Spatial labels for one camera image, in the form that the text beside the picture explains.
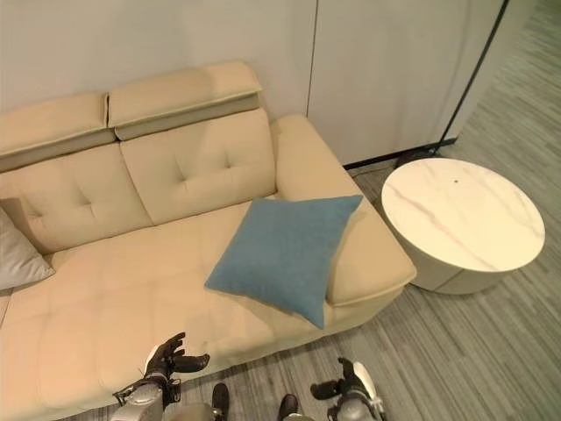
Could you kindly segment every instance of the sofa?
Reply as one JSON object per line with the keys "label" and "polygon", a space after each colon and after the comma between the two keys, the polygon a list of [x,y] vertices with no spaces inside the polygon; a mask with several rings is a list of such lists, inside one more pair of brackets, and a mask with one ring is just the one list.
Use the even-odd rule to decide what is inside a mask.
{"label": "sofa", "polygon": [[415,267],[363,198],[331,263],[325,327],[204,288],[251,200],[361,194],[303,116],[269,122],[233,61],[0,117],[0,206],[54,269],[0,291],[2,419],[114,403],[154,345],[187,333],[186,381],[358,326]]}

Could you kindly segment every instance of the round side table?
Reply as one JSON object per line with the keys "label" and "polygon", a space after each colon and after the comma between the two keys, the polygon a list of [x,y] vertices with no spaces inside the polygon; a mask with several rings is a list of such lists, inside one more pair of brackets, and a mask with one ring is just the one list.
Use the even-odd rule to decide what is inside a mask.
{"label": "round side table", "polygon": [[512,182],[465,161],[431,158],[397,168],[382,188],[385,218],[417,266],[413,284],[471,294],[540,253],[536,206]]}

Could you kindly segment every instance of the shoe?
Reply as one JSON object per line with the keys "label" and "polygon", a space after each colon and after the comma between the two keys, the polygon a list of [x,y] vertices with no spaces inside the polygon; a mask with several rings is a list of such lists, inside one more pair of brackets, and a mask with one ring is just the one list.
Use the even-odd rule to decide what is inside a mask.
{"label": "shoe", "polygon": [[277,421],[282,421],[290,414],[298,412],[298,398],[294,395],[285,395],[280,402],[279,415]]}
{"label": "shoe", "polygon": [[218,383],[212,389],[212,408],[220,410],[217,421],[228,421],[228,411],[230,410],[230,392],[224,383]]}

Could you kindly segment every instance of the gray pillow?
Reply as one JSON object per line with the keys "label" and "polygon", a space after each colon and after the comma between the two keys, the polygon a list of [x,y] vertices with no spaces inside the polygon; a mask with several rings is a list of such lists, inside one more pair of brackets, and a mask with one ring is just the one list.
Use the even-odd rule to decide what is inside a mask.
{"label": "gray pillow", "polygon": [[54,274],[29,239],[0,208],[0,289],[41,281]]}

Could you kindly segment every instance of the throw pillow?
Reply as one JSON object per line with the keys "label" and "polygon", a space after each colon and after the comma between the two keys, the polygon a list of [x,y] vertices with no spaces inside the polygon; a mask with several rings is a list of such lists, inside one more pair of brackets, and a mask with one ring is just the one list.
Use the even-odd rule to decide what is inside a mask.
{"label": "throw pillow", "polygon": [[299,313],[323,328],[331,259],[361,200],[253,200],[205,285]]}
{"label": "throw pillow", "polygon": [[0,289],[41,281],[54,274],[29,239],[0,208]]}

